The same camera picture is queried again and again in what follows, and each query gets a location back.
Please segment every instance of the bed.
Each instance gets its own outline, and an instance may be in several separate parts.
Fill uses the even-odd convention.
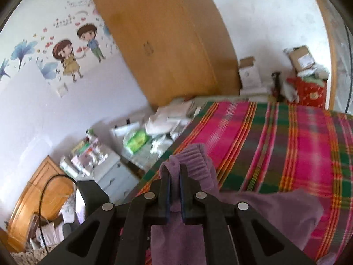
[[[190,143],[206,144],[220,190],[303,188],[317,196],[324,215],[304,252],[313,260],[342,253],[353,230],[352,116],[278,103],[209,102],[129,197],[148,191],[161,163]]]

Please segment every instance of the metal screw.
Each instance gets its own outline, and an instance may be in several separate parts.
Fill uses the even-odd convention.
[[[245,202],[240,202],[240,203],[238,203],[238,208],[240,210],[243,210],[243,211],[248,210],[249,209],[249,204],[247,204]]]
[[[114,206],[113,206],[111,203],[107,202],[107,203],[104,203],[104,204],[103,204],[102,209],[103,209],[104,211],[109,211],[109,210],[112,210],[113,207],[114,207]]]
[[[204,198],[206,198],[206,196],[207,196],[207,194],[203,191],[199,191],[196,193],[196,198],[198,198],[198,199],[204,199]]]
[[[144,197],[145,197],[146,199],[153,199],[155,196],[156,196],[156,195],[155,195],[153,192],[151,192],[151,191],[145,193],[145,195],[144,195]]]

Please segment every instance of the blue flower sticker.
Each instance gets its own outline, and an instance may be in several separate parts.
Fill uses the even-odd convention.
[[[112,34],[109,32],[109,29],[107,27],[107,25],[104,25],[103,27],[103,33],[104,35],[106,35],[107,37],[110,37]]]
[[[21,64],[22,64],[22,60],[24,58],[25,55],[28,54],[33,54],[34,53],[34,46],[37,44],[38,42],[33,41],[27,44],[27,40],[23,40],[21,43],[19,43],[15,49],[12,52],[11,55],[11,60],[16,60],[19,59],[20,61],[20,65],[18,67],[18,71],[20,71],[21,68]]]
[[[38,64],[38,68],[41,71],[43,77],[47,80],[53,80],[56,78],[56,68],[58,67],[58,63],[51,62],[46,63],[43,66],[43,63]]]
[[[4,59],[2,62],[2,65],[0,67],[0,81],[3,76],[10,77],[6,72],[5,72],[5,67],[8,65],[8,60]]]

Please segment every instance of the cartoon boy sticker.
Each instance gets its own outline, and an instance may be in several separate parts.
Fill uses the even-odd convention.
[[[80,40],[87,41],[87,50],[91,49],[92,53],[97,57],[99,62],[101,62],[102,59],[105,60],[105,56],[103,56],[102,51],[99,48],[99,44],[96,40],[97,27],[94,24],[86,24],[82,26],[80,29],[78,29],[77,36],[80,38]]]
[[[76,62],[75,54],[73,53],[72,42],[70,40],[61,40],[53,48],[53,56],[61,61],[64,67],[63,75],[72,75],[73,82],[76,82],[75,72],[78,73],[80,78],[83,77],[80,73],[80,66]]]

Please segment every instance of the purple towel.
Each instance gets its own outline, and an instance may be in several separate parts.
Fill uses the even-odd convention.
[[[189,177],[198,180],[203,191],[225,203],[249,203],[301,250],[322,217],[323,208],[319,200],[303,190],[266,195],[252,192],[219,192],[216,171],[212,160],[206,155],[204,145],[191,144],[182,152],[170,156],[169,161],[161,165],[167,167],[172,179],[171,219],[167,225],[152,226],[153,265],[206,265],[202,226],[185,226],[182,223],[180,164],[187,166]]]

